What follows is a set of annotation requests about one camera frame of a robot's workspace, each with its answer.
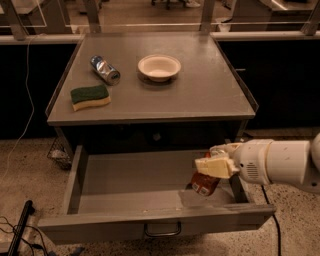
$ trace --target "open drawer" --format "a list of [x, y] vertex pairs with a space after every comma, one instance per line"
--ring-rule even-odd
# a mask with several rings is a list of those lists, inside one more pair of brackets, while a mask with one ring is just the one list
[[229, 181], [209, 197], [190, 188], [194, 159], [203, 154], [90, 155], [78, 146], [62, 215], [41, 219], [39, 228], [56, 244], [258, 229], [274, 206], [238, 203]]

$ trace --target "white bowl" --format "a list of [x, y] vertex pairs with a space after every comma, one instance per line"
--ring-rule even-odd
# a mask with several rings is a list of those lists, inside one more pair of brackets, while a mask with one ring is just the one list
[[181, 64], [171, 56], [154, 54], [140, 60], [138, 69], [152, 81], [165, 82], [178, 74]]

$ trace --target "sponge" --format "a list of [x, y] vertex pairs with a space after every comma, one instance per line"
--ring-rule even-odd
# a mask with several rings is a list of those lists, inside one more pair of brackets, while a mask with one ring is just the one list
[[104, 84], [76, 88], [70, 94], [74, 111], [103, 106], [111, 102], [109, 92]]

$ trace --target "can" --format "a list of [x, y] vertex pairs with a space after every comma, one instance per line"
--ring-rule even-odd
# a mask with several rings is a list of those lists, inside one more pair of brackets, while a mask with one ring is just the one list
[[95, 55], [90, 63], [94, 71], [109, 85], [115, 85], [120, 82], [120, 72], [109, 64], [104, 58]]

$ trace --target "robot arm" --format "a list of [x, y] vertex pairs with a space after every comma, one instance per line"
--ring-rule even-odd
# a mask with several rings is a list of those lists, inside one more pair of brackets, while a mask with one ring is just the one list
[[196, 159], [198, 172], [217, 178], [233, 175], [253, 184], [284, 183], [320, 194], [320, 134], [312, 141], [251, 140], [210, 148]]

